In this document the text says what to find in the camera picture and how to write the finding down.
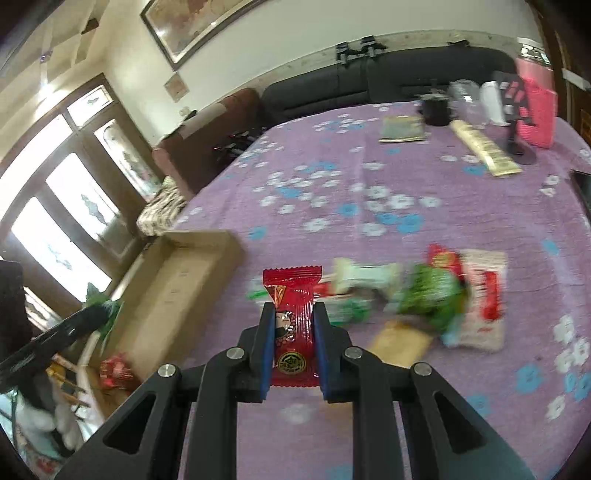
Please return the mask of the left gloved hand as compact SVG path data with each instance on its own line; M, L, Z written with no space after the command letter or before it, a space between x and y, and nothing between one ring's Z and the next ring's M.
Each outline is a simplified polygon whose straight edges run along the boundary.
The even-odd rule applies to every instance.
M34 407L25 397L19 396L16 421L27 442L40 454L65 458L84 443L81 430L70 404L64 395L53 389L53 412Z

